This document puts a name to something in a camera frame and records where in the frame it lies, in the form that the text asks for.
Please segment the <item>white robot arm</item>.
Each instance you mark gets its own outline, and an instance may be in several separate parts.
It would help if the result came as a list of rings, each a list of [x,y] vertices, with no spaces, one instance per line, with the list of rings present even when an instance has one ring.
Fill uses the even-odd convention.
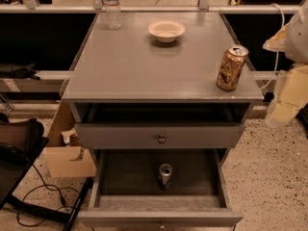
[[[268,127],[277,128],[288,124],[308,104],[308,6],[302,5],[289,22],[283,22],[263,48],[283,53],[293,62],[289,70],[278,74],[265,119]]]

